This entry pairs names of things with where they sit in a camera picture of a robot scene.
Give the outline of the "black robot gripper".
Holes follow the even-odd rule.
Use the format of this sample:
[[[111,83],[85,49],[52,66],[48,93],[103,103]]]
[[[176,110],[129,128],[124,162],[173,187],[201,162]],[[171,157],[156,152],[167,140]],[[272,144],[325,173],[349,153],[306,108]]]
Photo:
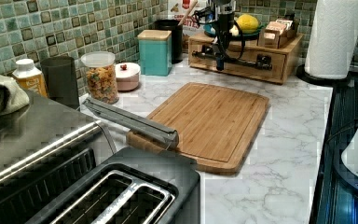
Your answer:
[[[213,24],[215,35],[222,47],[227,47],[232,34],[229,31],[234,26],[234,15],[236,0],[209,0],[209,5],[213,11]],[[225,51],[220,45],[214,47],[216,59],[216,69],[223,71],[225,67]]]

